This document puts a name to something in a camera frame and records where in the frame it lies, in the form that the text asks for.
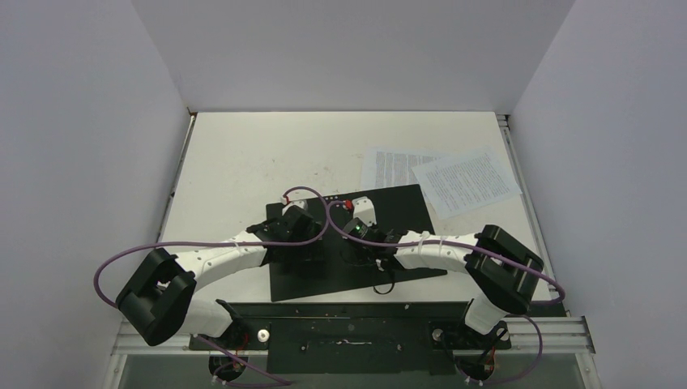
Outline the grey and black folder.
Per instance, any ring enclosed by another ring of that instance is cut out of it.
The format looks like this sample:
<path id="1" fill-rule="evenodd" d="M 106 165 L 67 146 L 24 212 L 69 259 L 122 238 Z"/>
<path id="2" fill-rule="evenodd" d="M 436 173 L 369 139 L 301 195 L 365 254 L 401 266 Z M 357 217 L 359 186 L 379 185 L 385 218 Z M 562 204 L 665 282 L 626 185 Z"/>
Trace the grey and black folder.
<path id="1" fill-rule="evenodd" d="M 417 184 L 363 190 L 346 194 L 331 194 L 327 202 L 366 197 L 372 201 L 381 231 L 401 233 L 407 230 L 434 232 L 425 204 L 425 198 Z M 287 301 L 327 293 L 362 289 L 391 281 L 420 280 L 444 276 L 444 270 L 418 268 L 403 270 L 390 263 L 383 263 L 388 271 L 379 271 L 373 260 L 355 250 L 333 228 L 329 228 L 322 240 L 302 258 L 290 257 L 281 263 L 269 265 L 271 300 Z"/>

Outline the printed paper sheet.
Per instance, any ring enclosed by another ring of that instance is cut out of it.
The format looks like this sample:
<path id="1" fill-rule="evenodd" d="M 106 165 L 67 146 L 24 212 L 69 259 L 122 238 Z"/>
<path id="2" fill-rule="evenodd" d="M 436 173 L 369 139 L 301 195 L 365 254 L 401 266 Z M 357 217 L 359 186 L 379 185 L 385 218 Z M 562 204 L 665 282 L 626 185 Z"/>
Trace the printed paper sheet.
<path id="1" fill-rule="evenodd" d="M 360 188 L 381 189 L 418 183 L 412 171 L 417 165 L 427 164 L 448 156 L 442 152 L 403 150 L 388 147 L 369 148 L 363 157 Z"/>
<path id="2" fill-rule="evenodd" d="M 441 220 L 522 194 L 512 170 L 490 147 L 438 158 L 412 172 Z"/>

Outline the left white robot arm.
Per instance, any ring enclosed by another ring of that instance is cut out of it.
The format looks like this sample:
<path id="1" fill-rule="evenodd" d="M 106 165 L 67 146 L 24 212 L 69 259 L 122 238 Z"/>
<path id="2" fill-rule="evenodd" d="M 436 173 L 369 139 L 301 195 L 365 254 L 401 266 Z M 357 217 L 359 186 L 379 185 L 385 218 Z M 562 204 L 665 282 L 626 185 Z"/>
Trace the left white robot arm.
<path id="1" fill-rule="evenodd" d="M 125 283 L 115 306 L 150 346 L 188 333 L 233 348 L 242 330 L 233 313 L 223 302 L 195 293 L 239 271 L 298 255 L 314 247 L 325 229 L 302 207 L 292 206 L 226 242 L 177 254 L 156 247 Z"/>

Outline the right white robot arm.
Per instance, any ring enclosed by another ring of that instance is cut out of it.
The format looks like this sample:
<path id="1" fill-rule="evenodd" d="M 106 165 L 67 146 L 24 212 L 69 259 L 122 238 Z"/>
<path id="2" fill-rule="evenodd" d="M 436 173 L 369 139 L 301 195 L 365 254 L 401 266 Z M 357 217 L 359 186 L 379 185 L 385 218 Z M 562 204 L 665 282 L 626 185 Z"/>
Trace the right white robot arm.
<path id="1" fill-rule="evenodd" d="M 459 323 L 458 336 L 470 348 L 481 346 L 505 316 L 526 314 L 544 278 L 539 256 L 492 224 L 472 235 L 439 236 L 427 231 L 385 232 L 356 217 L 340 232 L 379 267 L 469 275 L 480 292 Z"/>

